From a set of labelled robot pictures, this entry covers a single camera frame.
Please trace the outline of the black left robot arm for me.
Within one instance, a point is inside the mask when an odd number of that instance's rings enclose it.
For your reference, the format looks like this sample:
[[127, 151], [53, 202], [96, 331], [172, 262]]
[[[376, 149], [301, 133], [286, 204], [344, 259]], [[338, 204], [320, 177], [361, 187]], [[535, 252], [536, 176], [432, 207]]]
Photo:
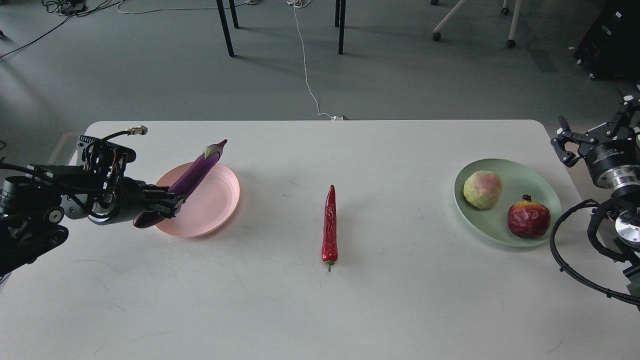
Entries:
[[124, 135], [145, 135], [136, 126], [105, 137], [81, 136], [75, 165], [17, 166], [1, 187], [1, 279], [61, 246], [69, 231], [64, 219], [89, 219], [101, 226], [126, 223], [147, 212], [161, 219], [176, 216], [183, 196], [125, 176], [134, 150], [112, 143]]

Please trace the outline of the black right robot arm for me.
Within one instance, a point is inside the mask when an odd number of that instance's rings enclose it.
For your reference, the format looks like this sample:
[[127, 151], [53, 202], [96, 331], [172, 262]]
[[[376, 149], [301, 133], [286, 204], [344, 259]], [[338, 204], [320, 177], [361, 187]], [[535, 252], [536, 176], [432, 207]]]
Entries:
[[[584, 200], [566, 210], [553, 224], [550, 251], [561, 272], [580, 284], [629, 305], [639, 300], [639, 98], [622, 96], [612, 118], [585, 132], [570, 129], [564, 116], [550, 143], [558, 159], [566, 167], [583, 161], [592, 184], [610, 191], [602, 202]], [[556, 235], [560, 227], [579, 210], [590, 210], [586, 237], [597, 253], [622, 265], [628, 280], [625, 292], [615, 291], [588, 279], [560, 255]]]

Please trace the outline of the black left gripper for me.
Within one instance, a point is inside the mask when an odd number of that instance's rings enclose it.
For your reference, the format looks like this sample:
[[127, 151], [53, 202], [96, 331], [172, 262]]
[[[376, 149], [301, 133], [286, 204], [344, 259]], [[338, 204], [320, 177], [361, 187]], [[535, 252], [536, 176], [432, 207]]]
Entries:
[[[69, 219], [89, 219], [98, 225], [140, 219], [171, 219], [181, 210], [185, 195], [169, 186], [144, 184], [125, 176], [127, 164], [135, 161], [134, 150], [112, 143], [120, 136], [145, 135], [144, 125], [130, 127], [104, 137], [82, 135], [77, 142], [77, 168], [64, 184], [71, 194], [62, 196], [62, 208]], [[146, 206], [151, 210], [142, 212]]]

